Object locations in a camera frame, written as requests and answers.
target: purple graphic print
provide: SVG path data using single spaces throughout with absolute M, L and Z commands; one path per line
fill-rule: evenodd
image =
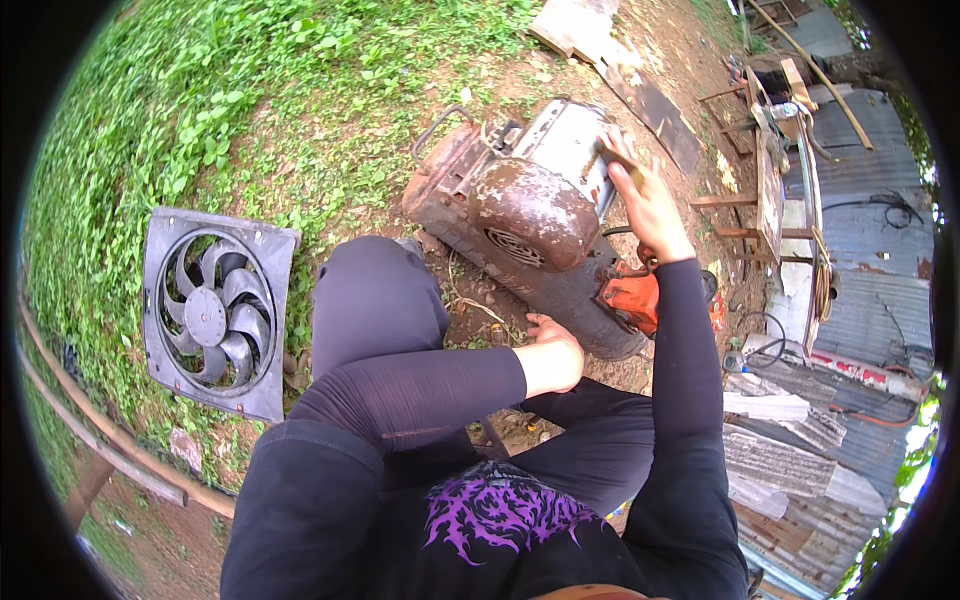
M 577 525 L 604 521 L 587 506 L 569 495 L 557 492 L 509 463 L 486 461 L 455 478 L 432 488 L 426 496 L 430 503 L 426 527 L 427 545 L 434 540 L 449 541 L 460 558 L 470 559 L 472 542 L 483 540 L 488 546 L 506 546 L 519 554 L 554 534 L 566 532 L 578 546 L 574 534 Z

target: rusty machine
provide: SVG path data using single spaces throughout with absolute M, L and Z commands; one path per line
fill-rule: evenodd
M 421 148 L 452 113 L 466 121 L 425 158 Z M 403 209 L 606 360 L 638 353 L 657 331 L 657 259 L 639 245 L 632 269 L 601 234 L 616 190 L 598 142 L 605 111 L 554 99 L 526 127 L 442 113 L 413 147 L 418 168 Z M 716 279 L 705 273 L 705 294 Z

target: black t-shirt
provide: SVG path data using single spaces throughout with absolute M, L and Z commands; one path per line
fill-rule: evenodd
M 411 415 L 428 425 L 457 422 L 467 398 L 492 412 L 523 385 L 505 348 L 415 352 L 334 370 L 311 388 L 312 400 L 300 401 L 313 409 L 295 407 L 257 442 L 222 597 L 519 600 L 613 584 L 675 600 L 744 598 L 719 365 L 696 261 L 660 266 L 657 277 L 654 461 L 622 539 L 589 507 L 507 463 L 383 494 L 377 431 Z M 469 385 L 451 386 L 451 373 Z M 394 377 L 416 385 L 382 385 Z M 405 393 L 392 397 L 397 388 Z

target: radiator fan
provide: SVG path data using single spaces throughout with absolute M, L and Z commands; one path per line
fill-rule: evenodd
M 162 206 L 147 228 L 150 377 L 214 408 L 280 422 L 283 327 L 300 234 Z

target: black pants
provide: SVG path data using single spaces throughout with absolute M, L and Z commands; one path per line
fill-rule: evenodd
M 384 237 L 356 238 L 338 246 L 320 269 L 313 377 L 363 358 L 442 348 L 448 327 L 440 288 L 418 256 Z M 651 398 L 585 377 L 566 394 L 532 397 L 522 407 L 566 429 L 511 458 L 542 482 L 606 515 L 646 481 L 654 447 Z M 479 460 L 461 429 L 388 455 L 385 489 L 440 481 Z

